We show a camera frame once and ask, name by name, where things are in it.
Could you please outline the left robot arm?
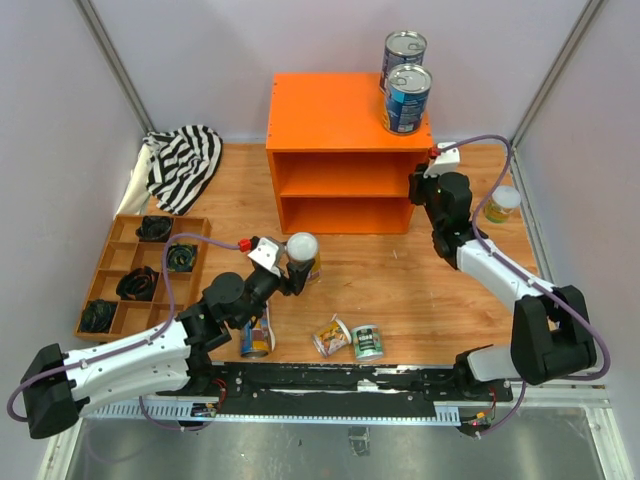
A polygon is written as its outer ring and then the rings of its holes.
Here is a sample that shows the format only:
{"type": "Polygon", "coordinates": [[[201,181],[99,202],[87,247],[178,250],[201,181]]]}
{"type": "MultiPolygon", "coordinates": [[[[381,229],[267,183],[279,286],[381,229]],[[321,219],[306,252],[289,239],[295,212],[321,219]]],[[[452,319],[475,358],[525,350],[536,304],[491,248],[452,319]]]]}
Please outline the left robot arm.
{"type": "Polygon", "coordinates": [[[284,269],[267,269],[255,263],[247,278],[225,272],[167,325],[83,350],[41,348],[19,387],[30,437],[57,435],[121,400],[182,390],[207,393],[214,383],[210,352],[230,341],[231,330],[255,324],[275,292],[299,295],[314,264],[290,261],[284,269]]]}

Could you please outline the white lid yellow jar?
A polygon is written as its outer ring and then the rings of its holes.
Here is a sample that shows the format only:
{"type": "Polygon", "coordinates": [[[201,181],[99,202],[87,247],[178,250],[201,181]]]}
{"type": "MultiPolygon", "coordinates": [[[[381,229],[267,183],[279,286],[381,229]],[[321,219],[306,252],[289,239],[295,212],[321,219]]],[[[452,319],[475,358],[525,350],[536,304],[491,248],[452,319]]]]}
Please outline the white lid yellow jar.
{"type": "Polygon", "coordinates": [[[316,282],[321,276],[321,257],[318,240],[309,232],[293,234],[286,242],[289,259],[292,262],[313,260],[313,266],[308,274],[308,282],[316,282]]]}
{"type": "Polygon", "coordinates": [[[484,206],[485,218],[493,223],[505,223],[519,207],[521,195],[510,185],[501,185],[491,194],[484,206]]]}

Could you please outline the dark blue food can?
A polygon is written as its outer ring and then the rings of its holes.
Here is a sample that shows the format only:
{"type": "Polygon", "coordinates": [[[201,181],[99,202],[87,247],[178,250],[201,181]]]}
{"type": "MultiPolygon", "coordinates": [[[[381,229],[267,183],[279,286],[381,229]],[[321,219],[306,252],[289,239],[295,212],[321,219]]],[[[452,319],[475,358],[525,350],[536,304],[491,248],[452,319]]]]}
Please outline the dark blue food can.
{"type": "Polygon", "coordinates": [[[389,73],[398,65],[422,65],[428,42],[426,38],[410,30],[394,31],[385,38],[379,88],[384,90],[389,73]]]}

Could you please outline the blue soup can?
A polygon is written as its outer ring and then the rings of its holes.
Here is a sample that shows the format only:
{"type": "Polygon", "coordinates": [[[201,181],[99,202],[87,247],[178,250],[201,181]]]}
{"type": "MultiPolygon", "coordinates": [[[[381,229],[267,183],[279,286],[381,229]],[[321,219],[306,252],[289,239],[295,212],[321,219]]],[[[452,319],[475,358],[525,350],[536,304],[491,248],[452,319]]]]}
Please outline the blue soup can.
{"type": "Polygon", "coordinates": [[[394,67],[385,83],[385,128],[397,135],[416,133],[421,127],[431,85],[431,74],[420,65],[394,67]]]}

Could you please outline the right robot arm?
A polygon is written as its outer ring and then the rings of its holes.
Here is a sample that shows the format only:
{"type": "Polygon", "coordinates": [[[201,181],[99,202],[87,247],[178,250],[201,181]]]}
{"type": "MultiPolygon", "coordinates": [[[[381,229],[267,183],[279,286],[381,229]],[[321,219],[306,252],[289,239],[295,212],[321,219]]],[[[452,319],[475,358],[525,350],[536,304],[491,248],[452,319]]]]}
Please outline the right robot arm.
{"type": "Polygon", "coordinates": [[[473,228],[467,176],[431,175],[420,164],[409,176],[409,199],[425,209],[438,256],[482,284],[512,315],[509,344],[457,355],[452,378],[460,397],[477,399],[493,381],[520,379],[540,385],[596,364],[583,294],[574,286],[557,287],[530,274],[473,228]]]}

